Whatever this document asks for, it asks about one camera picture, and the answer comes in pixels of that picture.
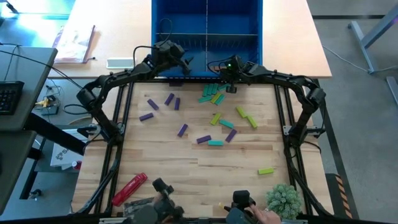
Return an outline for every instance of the wooden table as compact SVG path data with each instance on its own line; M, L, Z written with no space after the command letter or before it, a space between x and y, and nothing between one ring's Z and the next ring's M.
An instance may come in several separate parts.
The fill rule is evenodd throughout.
M151 45L150 0L76 0L68 26L95 25L87 64L56 65L70 77L94 78L109 73L106 59L132 57L138 45ZM263 0L263 65L269 70L316 78L331 77L306 0ZM137 51L141 61L149 49ZM52 71L50 78L61 78Z
M153 197L155 190L151 183L161 177L175 189L171 198L184 208L186 217L225 217L226 212L218 207L218 203L230 204L235 190L249 190L251 197L264 208L266 192L275 184L289 183L274 87L239 85L237 94L226 93L219 106L210 102L198 103L202 89L203 84L193 83L182 87L169 87L166 83L134 85L116 191L138 173L145 172L149 179L128 201ZM164 105L171 92L181 97L179 111L174 111L175 100L170 106ZM109 118L113 114L116 95L117 88L109 93L103 105ZM149 98L159 105L160 110L154 111L148 105ZM297 120L301 105L293 93L291 98ZM235 110L238 105L257 121L257 129L238 115ZM154 113L154 118L139 121L140 116L150 112ZM221 113L221 118L234 123L238 134L222 147L197 144L199 137L210 134L213 139L224 140L230 132L222 125L210 124L215 113ZM179 138L177 133L184 123L189 127ZM307 140L316 143L314 138ZM81 208L97 188L105 149L103 142L93 142L87 147L72 202L73 210ZM303 144L302 155L309 188L323 206L333 212L318 149ZM258 169L266 167L273 167L275 172L257 174ZM108 191L104 195L103 209L107 198ZM122 207L114 207L113 214L121 211Z

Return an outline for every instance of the blue bin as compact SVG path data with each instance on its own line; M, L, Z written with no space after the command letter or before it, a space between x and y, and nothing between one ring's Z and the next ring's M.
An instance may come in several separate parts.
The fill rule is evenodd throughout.
M152 0L152 43L170 40L193 57L191 77L214 78L207 63L234 54L244 61L262 64L262 0ZM163 77L183 77L181 68Z

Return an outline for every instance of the red object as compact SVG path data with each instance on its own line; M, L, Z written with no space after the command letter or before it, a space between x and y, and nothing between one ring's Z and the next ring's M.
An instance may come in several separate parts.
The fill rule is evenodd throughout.
M123 187L121 191L119 191L112 199L112 204L114 206L120 206L127 198L134 193L139 186L141 186L148 177L145 173L141 173L135 176L130 182Z

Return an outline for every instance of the keyboard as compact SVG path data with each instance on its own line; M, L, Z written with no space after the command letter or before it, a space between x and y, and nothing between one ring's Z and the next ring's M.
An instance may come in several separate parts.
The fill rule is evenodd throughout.
M23 87L24 83L20 81L0 82L0 115L14 114Z

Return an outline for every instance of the gray table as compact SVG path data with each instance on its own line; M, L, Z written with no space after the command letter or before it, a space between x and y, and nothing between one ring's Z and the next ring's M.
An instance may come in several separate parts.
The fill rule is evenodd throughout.
M0 46L0 81L6 77L13 46ZM16 55L52 65L57 54L56 49L37 47L18 47ZM0 215L4 211L19 173L32 150L36 134L83 155L85 143L63 132L43 118L31 113L45 83L50 67L26 58L13 56L6 80L22 81L24 87L18 106L13 115L0 116Z

